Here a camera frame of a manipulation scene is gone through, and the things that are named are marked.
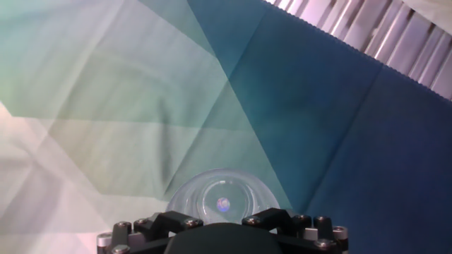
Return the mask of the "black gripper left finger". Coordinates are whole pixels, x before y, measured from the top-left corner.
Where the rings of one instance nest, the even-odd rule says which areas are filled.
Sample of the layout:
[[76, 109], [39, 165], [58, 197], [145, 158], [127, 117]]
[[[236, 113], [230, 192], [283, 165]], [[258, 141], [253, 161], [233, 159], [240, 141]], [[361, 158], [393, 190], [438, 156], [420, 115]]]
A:
[[204, 225], [204, 221], [180, 212], [157, 212], [134, 222], [117, 222], [111, 231], [97, 235], [97, 254], [164, 253], [173, 237]]

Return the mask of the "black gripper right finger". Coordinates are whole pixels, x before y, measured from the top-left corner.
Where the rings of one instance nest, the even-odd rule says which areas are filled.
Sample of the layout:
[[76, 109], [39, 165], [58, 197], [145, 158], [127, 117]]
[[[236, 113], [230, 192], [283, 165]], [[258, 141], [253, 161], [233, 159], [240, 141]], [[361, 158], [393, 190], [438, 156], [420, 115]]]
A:
[[283, 253], [348, 254], [347, 228], [333, 226], [329, 217], [290, 215], [287, 210], [269, 208], [242, 219], [242, 225], [263, 229], [280, 246]]

